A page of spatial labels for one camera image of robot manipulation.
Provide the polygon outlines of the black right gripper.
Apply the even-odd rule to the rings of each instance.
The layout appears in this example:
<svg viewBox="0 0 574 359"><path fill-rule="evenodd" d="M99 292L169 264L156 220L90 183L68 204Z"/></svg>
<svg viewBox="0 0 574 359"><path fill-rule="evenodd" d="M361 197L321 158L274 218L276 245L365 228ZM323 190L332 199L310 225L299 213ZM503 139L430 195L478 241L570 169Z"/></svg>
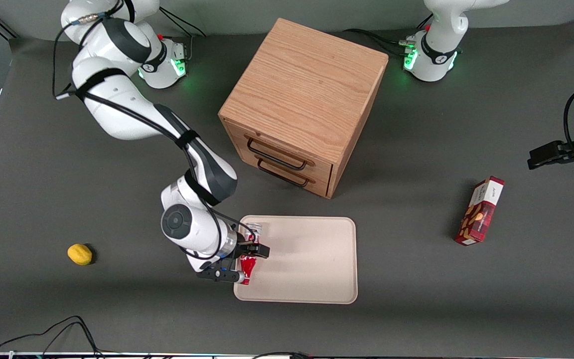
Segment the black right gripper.
<svg viewBox="0 0 574 359"><path fill-rule="evenodd" d="M234 250L227 256L228 264L227 269L233 271L235 269L235 261L241 255L248 255L249 257L268 258L270 255L270 248L264 247L259 243L249 243L247 237L243 234L237 234L237 243Z"/></svg>

